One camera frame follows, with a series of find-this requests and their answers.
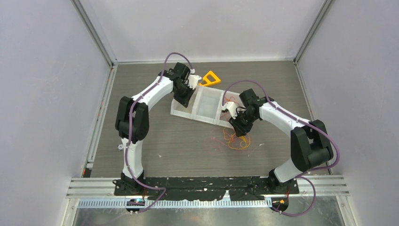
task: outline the enclosure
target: enclosure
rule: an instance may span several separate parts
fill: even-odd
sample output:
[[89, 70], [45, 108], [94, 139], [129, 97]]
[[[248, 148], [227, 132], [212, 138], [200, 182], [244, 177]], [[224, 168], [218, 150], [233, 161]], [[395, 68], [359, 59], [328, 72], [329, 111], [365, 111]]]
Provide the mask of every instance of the enclosure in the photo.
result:
[[[0, 225], [397, 224], [397, 1], [32, 0], [1, 9]], [[237, 200], [227, 191], [217, 201], [128, 212], [133, 199], [153, 201], [115, 195], [120, 99], [154, 82], [170, 52], [221, 82], [198, 86], [188, 108], [168, 94], [151, 109], [141, 159], [148, 180], [203, 178], [210, 192], [216, 177], [231, 188], [291, 157], [289, 136], [267, 121], [231, 146], [218, 98], [239, 80], [257, 81], [298, 117], [322, 120], [339, 163], [298, 178], [291, 194]], [[172, 56], [166, 68], [177, 62], [186, 63]], [[226, 100], [243, 106], [247, 89], [263, 95], [243, 82]], [[311, 209], [272, 210], [288, 196], [284, 212]]]

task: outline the plastic tray compartment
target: plastic tray compartment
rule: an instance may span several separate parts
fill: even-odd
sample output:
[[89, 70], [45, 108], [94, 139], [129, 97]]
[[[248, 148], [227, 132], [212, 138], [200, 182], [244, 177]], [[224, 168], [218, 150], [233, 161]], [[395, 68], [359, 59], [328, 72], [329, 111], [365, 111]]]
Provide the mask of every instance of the plastic tray compartment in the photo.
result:
[[[228, 123], [228, 119], [231, 117], [230, 114], [223, 113], [221, 109], [223, 93], [224, 90], [220, 89], [197, 87], [187, 108], [184, 108], [177, 101], [172, 100], [170, 114], [232, 128]], [[238, 93], [227, 92], [225, 98], [226, 100], [235, 101], [242, 106]]]

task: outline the purple tube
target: purple tube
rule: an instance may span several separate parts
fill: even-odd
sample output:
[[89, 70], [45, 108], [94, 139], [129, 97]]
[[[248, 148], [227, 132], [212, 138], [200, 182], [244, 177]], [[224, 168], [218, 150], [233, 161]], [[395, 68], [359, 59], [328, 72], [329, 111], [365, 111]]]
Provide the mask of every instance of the purple tube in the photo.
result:
[[[281, 212], [282, 215], [289, 216], [289, 217], [298, 217], [298, 216], [301, 216], [301, 215], [303, 215], [303, 214], [308, 213], [308, 212], [312, 209], [312, 207], [314, 206], [314, 203], [315, 203], [315, 201], [316, 201], [316, 189], [315, 189], [315, 187], [314, 187], [314, 184], [313, 184], [308, 178], [304, 178], [304, 177], [301, 177], [301, 176], [297, 176], [296, 178], [304, 179], [304, 180], [306, 180], [307, 182], [309, 182], [309, 184], [312, 186], [312, 189], [313, 189], [313, 200], [312, 200], [312, 202], [311, 202], [311, 205], [308, 207], [308, 209], [305, 210], [305, 211], [302, 212], [302, 213], [286, 213], [286, 212]], [[273, 209], [274, 211], [280, 212], [280, 210], [278, 210], [278, 209], [279, 209], [278, 207], [277, 207], [277, 208], [272, 207], [272, 209]]]

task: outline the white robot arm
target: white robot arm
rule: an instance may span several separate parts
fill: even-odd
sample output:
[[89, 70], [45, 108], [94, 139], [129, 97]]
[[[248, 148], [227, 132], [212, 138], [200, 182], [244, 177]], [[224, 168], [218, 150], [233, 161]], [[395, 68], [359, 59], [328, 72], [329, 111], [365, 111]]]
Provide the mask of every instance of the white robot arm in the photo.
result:
[[[149, 129], [148, 112], [161, 100], [166, 94], [174, 93], [174, 98], [187, 107], [195, 87], [202, 78], [191, 74], [191, 70], [184, 64], [177, 63], [174, 69], [164, 72], [161, 78], [158, 76], [155, 81], [141, 93], [129, 97], [123, 97], [120, 100], [115, 128], [119, 131], [122, 138], [124, 156], [127, 154], [127, 160], [124, 161], [124, 167], [121, 177], [131, 178], [126, 162], [130, 164], [130, 169], [136, 178], [143, 176], [143, 166], [141, 162], [143, 139]], [[128, 144], [129, 134], [129, 109], [134, 100], [142, 96], [134, 106], [132, 142]]]
[[[238, 112], [236, 106], [233, 107], [233, 102], [226, 102], [223, 106], [223, 109], [232, 115], [229, 123], [238, 137], [246, 135], [251, 130], [253, 122], [260, 119], [272, 123], [291, 138], [291, 158], [269, 172], [268, 184], [271, 189], [285, 186], [296, 176], [333, 158], [329, 140], [301, 123], [304, 121], [326, 132], [324, 123], [320, 120], [309, 121], [298, 117], [270, 98], [273, 103], [271, 105], [265, 97], [256, 96], [252, 89], [242, 92], [239, 97], [245, 106], [243, 111]], [[293, 120], [277, 108], [284, 110], [297, 120]]]

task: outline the gray wall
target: gray wall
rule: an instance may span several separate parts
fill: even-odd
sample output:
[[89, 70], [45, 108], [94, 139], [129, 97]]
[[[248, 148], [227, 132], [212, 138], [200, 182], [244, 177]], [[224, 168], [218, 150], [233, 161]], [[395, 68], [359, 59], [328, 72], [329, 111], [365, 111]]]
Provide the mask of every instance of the gray wall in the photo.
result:
[[337, 0], [300, 60], [363, 225], [398, 225], [399, 2]]
[[84, 0], [118, 61], [293, 59], [322, 0]]
[[70, 0], [0, 4], [0, 225], [55, 226], [109, 68]]

